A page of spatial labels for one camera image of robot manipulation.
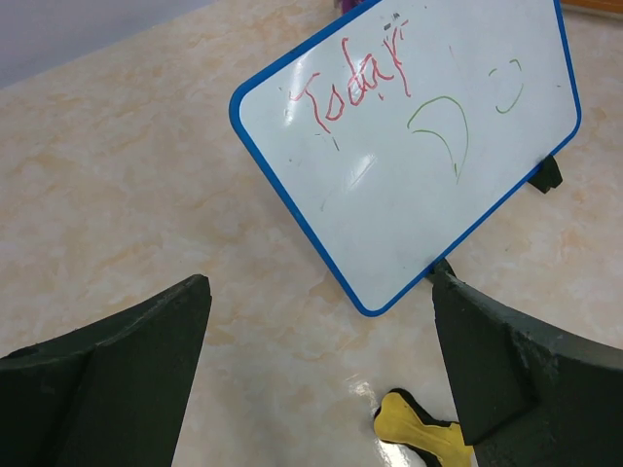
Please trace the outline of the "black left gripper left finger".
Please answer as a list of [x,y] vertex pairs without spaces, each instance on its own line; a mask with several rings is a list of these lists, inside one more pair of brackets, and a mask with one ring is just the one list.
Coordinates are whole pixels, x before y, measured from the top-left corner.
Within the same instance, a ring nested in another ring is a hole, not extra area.
[[2,357],[2,465],[171,465],[210,307],[195,274]]

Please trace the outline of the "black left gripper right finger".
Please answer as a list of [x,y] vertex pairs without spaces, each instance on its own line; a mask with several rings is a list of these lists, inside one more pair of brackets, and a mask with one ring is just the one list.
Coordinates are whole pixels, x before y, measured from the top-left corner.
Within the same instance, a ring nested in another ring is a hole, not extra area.
[[621,465],[621,350],[501,304],[447,265],[431,281],[458,422],[479,465]]

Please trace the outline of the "yellow and black eraser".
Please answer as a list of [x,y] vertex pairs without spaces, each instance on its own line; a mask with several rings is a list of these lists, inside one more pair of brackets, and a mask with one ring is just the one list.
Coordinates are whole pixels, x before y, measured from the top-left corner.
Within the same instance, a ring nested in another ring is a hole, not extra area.
[[384,395],[373,429],[381,441],[414,451],[426,466],[472,465],[474,450],[465,443],[459,423],[434,418],[403,388]]

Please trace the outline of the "blue framed whiteboard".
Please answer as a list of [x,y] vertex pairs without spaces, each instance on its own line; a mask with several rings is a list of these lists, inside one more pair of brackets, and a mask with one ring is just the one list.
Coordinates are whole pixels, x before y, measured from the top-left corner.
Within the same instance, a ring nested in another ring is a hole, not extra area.
[[557,1],[365,1],[231,125],[357,310],[390,309],[577,133]]

